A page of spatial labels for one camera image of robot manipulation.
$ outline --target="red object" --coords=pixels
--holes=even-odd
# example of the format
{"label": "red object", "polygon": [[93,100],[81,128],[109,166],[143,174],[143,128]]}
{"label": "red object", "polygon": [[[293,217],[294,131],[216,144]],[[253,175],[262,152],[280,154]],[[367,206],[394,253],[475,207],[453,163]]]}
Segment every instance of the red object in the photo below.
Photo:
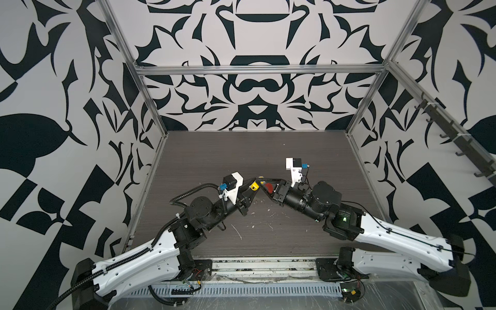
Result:
{"label": "red object", "polygon": [[267,189],[267,191],[269,192],[269,194],[272,194],[272,192],[274,191],[274,187],[272,186],[271,183],[266,183],[265,184],[265,188]]}

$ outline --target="plastic sheet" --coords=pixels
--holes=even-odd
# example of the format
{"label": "plastic sheet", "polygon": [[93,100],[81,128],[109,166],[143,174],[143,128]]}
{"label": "plastic sheet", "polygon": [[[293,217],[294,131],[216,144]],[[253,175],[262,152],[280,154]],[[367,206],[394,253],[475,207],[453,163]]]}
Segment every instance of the plastic sheet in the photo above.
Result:
{"label": "plastic sheet", "polygon": [[[441,309],[433,290],[422,282],[364,281],[366,291],[360,300],[347,304],[341,298],[325,296],[284,297],[191,297],[182,310],[436,310]],[[110,310],[167,310],[153,298],[122,298]]]}

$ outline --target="metal rail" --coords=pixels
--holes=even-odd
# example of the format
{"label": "metal rail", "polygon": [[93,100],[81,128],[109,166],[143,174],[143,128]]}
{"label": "metal rail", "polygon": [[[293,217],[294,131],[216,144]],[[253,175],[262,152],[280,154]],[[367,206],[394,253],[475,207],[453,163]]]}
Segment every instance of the metal rail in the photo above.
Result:
{"label": "metal rail", "polygon": [[137,66],[139,75],[184,74],[274,74],[274,73],[375,73],[384,70],[379,63],[369,64],[288,64],[288,65],[212,65],[212,66]]}

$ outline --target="black cable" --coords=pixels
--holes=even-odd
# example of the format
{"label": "black cable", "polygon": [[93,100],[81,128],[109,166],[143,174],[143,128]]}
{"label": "black cable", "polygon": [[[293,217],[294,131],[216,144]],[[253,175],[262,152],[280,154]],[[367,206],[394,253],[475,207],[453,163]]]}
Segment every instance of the black cable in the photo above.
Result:
{"label": "black cable", "polygon": [[[161,229],[160,231],[158,232],[157,236],[155,237],[155,239],[152,241],[151,243],[151,246],[152,248],[157,244],[158,240],[160,239],[160,236],[164,233],[164,231],[169,227],[171,226],[173,223],[175,223],[178,219],[177,218],[174,218],[173,220],[169,221],[167,224],[165,224]],[[117,268],[125,263],[128,263],[142,255],[145,255],[146,253],[150,252],[150,248],[144,248],[143,250],[131,255],[131,256],[128,256],[120,261],[117,261],[111,265],[108,265],[106,270],[107,271],[110,271],[114,268]],[[62,293],[62,295],[60,295],[59,297],[57,297],[57,299],[55,299],[47,308],[47,310],[52,310],[52,309],[55,309],[55,307],[60,304],[64,299],[66,299],[70,294],[72,294],[73,292],[75,292],[77,289],[79,289],[82,285],[88,283],[89,281],[93,280],[94,278],[100,276],[103,274],[103,270],[99,270],[95,273],[93,273],[92,275],[84,278],[83,280],[77,282],[76,284],[74,284],[73,286],[71,286],[67,291],[65,291],[64,293]]]}
{"label": "black cable", "polygon": [[472,253],[466,253],[466,252],[460,252],[460,251],[453,251],[451,249],[447,249],[447,248],[443,248],[442,246],[435,246],[433,244],[430,244],[428,242],[425,242],[423,240],[420,240],[420,239],[417,239],[417,238],[413,238],[411,236],[407,236],[407,235],[404,235],[404,234],[401,234],[401,233],[398,233],[396,231],[394,231],[392,228],[386,228],[384,227],[381,223],[379,223],[378,220],[376,220],[375,217],[372,216],[372,214],[367,210],[367,208],[365,208],[364,206],[362,206],[361,204],[359,204],[358,202],[354,202],[354,201],[346,201],[346,200],[342,200],[341,202],[348,202],[348,203],[355,203],[357,205],[359,205],[360,207],[362,207],[372,218],[373,220],[379,225],[381,226],[382,228],[384,228],[386,230],[387,233],[394,233],[394,234],[397,234],[397,235],[400,235],[402,237],[406,237],[406,238],[409,238],[409,239],[412,239],[412,240],[415,240],[415,241],[418,241],[418,242],[421,242],[421,243],[424,243],[426,245],[429,245],[433,248],[436,248],[438,250],[444,250],[444,251],[448,251],[448,252],[453,252],[453,253],[456,253],[456,254],[467,254],[467,255],[472,255],[473,257],[475,257],[475,254],[472,254]]}
{"label": "black cable", "polygon": [[[181,213],[179,215],[179,217],[183,217],[185,215],[185,213]],[[169,228],[169,226],[171,226],[173,223],[175,223],[176,221],[178,220],[177,217],[175,217],[174,219],[170,220],[169,222],[167,222],[167,224],[165,224],[164,226],[162,226],[162,228],[158,231],[157,235],[155,236],[155,239],[153,239],[152,243],[151,243],[151,246],[152,248],[157,244],[158,240],[160,239],[161,235],[164,233],[164,231],[166,229]]]}
{"label": "black cable", "polygon": [[198,185],[197,187],[195,188],[192,188],[190,190],[188,190],[187,192],[185,193],[182,193],[181,195],[179,196],[176,196],[174,198],[172,198],[169,203],[171,205],[176,205],[176,206],[179,206],[181,208],[186,208],[187,205],[183,202],[179,202],[179,200],[181,199],[184,199],[190,195],[193,195],[194,193],[196,193],[197,191],[200,191],[204,188],[207,188],[207,187],[211,187],[211,188],[215,188],[216,190],[219,190],[219,187],[217,185],[215,185],[214,183],[205,183],[205,184],[202,184],[202,185]]}
{"label": "black cable", "polygon": [[365,284],[360,280],[360,278],[358,278],[358,281],[362,284],[362,287],[364,288],[364,292],[362,294],[362,292],[360,291],[360,298],[363,298],[365,296]]}
{"label": "black cable", "polygon": [[160,296],[157,295],[157,293],[155,293],[155,291],[153,290],[152,286],[151,285],[148,285],[148,290],[150,291],[150,294],[152,294],[153,298],[158,301],[159,303],[163,304],[163,305],[166,305],[166,306],[182,306],[186,303],[186,301],[183,301],[182,303],[178,303],[178,302],[169,302],[163,298],[161,298]]}
{"label": "black cable", "polygon": [[307,173],[305,174],[305,182],[303,184],[307,183],[309,185],[310,190],[312,190],[311,189],[311,185],[310,185],[310,181],[309,181],[309,178],[308,178],[309,171],[310,171],[310,167],[307,167]]}
{"label": "black cable", "polygon": [[69,296],[70,294],[72,294],[74,291],[76,291],[78,288],[80,288],[82,285],[88,283],[89,281],[93,280],[94,278],[100,276],[103,274],[103,270],[100,270],[98,272],[95,272],[94,274],[92,274],[91,276],[77,282],[76,284],[74,284],[70,289],[68,289],[67,291],[65,291],[64,293],[62,293],[62,295],[60,295],[59,297],[57,297],[57,299],[55,299],[47,308],[47,310],[52,310],[52,309],[55,309],[55,307],[60,304],[64,299],[66,299],[67,296]]}
{"label": "black cable", "polygon": [[224,212],[224,214],[227,214],[227,205],[226,205],[226,201],[224,200],[224,197],[221,197],[220,201],[222,206],[222,212]]}

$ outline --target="white debris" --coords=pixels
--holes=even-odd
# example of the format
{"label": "white debris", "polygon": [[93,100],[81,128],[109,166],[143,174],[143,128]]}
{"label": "white debris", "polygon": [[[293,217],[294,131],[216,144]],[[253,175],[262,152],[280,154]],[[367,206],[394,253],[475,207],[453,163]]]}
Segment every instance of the white debris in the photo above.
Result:
{"label": "white debris", "polygon": [[241,237],[241,235],[240,235],[240,232],[236,229],[236,227],[234,227],[234,225],[233,225],[233,224],[231,224],[231,226],[232,226],[232,227],[234,228],[234,230],[238,233],[238,236],[240,236],[240,239],[241,239],[241,240],[243,240],[243,238],[242,238],[242,237]]}

